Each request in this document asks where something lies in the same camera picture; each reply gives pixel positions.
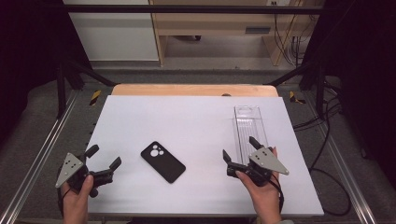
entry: black phone case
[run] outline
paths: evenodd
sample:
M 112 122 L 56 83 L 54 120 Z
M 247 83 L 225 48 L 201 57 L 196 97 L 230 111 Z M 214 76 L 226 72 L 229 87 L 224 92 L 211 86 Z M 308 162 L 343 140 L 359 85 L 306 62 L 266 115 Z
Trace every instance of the black phone case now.
M 151 156 L 152 150 L 157 150 L 155 153 L 158 153 L 158 155 Z M 158 142 L 151 143 L 140 155 L 169 183 L 175 182 L 186 170 L 186 166 Z

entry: hand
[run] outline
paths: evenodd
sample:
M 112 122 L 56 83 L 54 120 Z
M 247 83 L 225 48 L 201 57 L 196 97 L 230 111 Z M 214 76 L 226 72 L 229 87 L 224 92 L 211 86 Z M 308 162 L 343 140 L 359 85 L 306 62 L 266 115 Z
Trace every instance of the hand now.
M 64 224 L 85 224 L 88 222 L 88 196 L 93 186 L 93 176 L 88 175 L 81 191 L 70 189 L 67 182 L 62 185 L 64 195 Z
M 276 148 L 274 148 L 273 153 L 277 156 Z M 279 212 L 279 192 L 277 189 L 269 183 L 263 187 L 257 187 L 248 175 L 238 171 L 236 174 L 247 188 L 253 201 L 254 209 L 261 218 L 262 223 L 273 224 L 280 222 L 282 218 Z M 273 176 L 271 176 L 271 180 L 277 184 L 274 176 L 279 179 L 279 173 L 273 172 Z

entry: clear plastic package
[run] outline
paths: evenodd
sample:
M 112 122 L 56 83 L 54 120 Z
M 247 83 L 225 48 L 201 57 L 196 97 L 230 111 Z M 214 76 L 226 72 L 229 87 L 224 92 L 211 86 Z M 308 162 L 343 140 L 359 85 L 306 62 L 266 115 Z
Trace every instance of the clear plastic package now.
M 248 141 L 250 136 L 256 138 L 262 145 L 268 147 L 262 124 L 262 114 L 258 106 L 238 105 L 234 107 L 235 124 L 234 139 L 239 163 L 248 165 L 248 155 L 256 151 Z

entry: wooden panel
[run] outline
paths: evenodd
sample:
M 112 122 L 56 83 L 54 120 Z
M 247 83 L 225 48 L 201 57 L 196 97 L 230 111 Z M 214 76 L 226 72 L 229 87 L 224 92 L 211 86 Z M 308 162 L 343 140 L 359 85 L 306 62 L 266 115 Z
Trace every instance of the wooden panel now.
M 176 84 L 120 84 L 112 95 L 202 95 L 277 97 L 276 88 L 263 85 L 176 85 Z

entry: floor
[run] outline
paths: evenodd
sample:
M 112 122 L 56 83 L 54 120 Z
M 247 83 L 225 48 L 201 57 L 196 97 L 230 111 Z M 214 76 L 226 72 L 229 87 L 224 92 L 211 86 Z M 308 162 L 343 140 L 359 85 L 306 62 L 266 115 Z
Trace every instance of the floor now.
M 285 60 L 280 66 L 272 66 L 259 37 L 202 36 L 201 41 L 196 41 L 192 36 L 175 36 L 169 40 L 168 44 L 165 63 L 162 67 L 153 63 L 128 63 L 121 67 L 97 63 L 95 69 L 99 74 L 116 82 L 260 85 L 286 74 L 293 68 L 293 65 Z M 31 165 L 37 163 L 35 157 L 41 153 L 40 148 L 43 147 L 47 135 L 56 122 L 56 83 L 48 83 L 30 92 L 29 105 L 23 112 L 21 121 L 16 125 L 13 134 L 1 146 L 0 176 L 7 181 L 2 181 L 0 184 L 2 189 L 0 211 L 4 214 L 9 205 L 13 204 L 13 198 L 20 192 L 18 188 L 26 187 L 29 194 L 25 196 L 21 194 L 22 204 L 20 207 L 16 206 L 16 215 L 20 223 L 45 223 L 44 219 L 52 220 L 47 223 L 55 223 L 53 220 L 61 218 L 56 205 L 56 191 L 52 186 L 56 179 L 59 161 L 62 162 L 66 150 L 80 152 L 85 149 L 85 144 L 90 139 L 90 132 L 94 129 L 93 124 L 97 121 L 101 106 L 105 102 L 105 96 L 111 93 L 111 88 L 89 77 L 83 78 L 86 86 L 78 92 L 76 105 L 70 112 L 70 117 L 60 134 L 53 136 L 56 141 L 50 146 L 51 152 L 44 159 L 42 167 L 38 169 L 38 175 L 34 176 L 30 183 L 23 185 L 26 182 L 24 178 Z M 312 91 L 300 91 L 298 81 L 299 77 L 295 77 L 277 87 L 279 95 L 284 98 L 293 125 L 306 122 L 315 116 L 309 104 L 310 99 L 315 96 Z M 336 78 L 329 78 L 329 81 L 333 85 L 339 85 Z M 98 89 L 102 91 L 102 97 L 98 99 L 96 106 L 89 106 L 88 102 L 91 100 L 92 93 Z M 291 91 L 295 93 L 299 101 L 290 100 Z M 70 96 L 75 94 L 74 91 L 68 90 L 67 92 Z M 329 100 L 333 98 L 333 95 L 334 92 L 328 90 L 325 97 Z M 359 143 L 342 114 L 342 108 L 339 109 L 341 110 L 331 118 L 331 138 L 318 160 L 317 168 L 325 170 L 336 180 L 343 181 L 343 171 L 337 167 L 332 154 L 333 148 L 336 147 L 341 152 L 364 200 L 363 202 L 354 201 L 351 210 L 341 217 L 326 214 L 324 217 L 293 217 L 293 219 L 295 223 L 396 223 L 396 191 L 375 161 L 361 157 Z M 323 143 L 322 127 L 323 124 L 315 125 L 310 129 L 295 132 L 307 166 L 312 164 Z M 323 207 L 334 213 L 342 213 L 347 209 L 345 193 L 331 178 L 320 172 L 313 173 L 312 178 Z M 372 219 L 364 221 L 364 218 L 360 217 L 361 204 L 359 203 L 367 203 L 368 215 L 374 216 Z M 91 217 L 90 220 L 100 219 L 100 217 Z M 108 217 L 107 220 L 125 223 L 130 219 Z M 214 223 L 212 219 L 189 220 L 190 223 L 198 223 L 197 221 Z M 165 223 L 165 220 L 157 219 L 154 222 Z

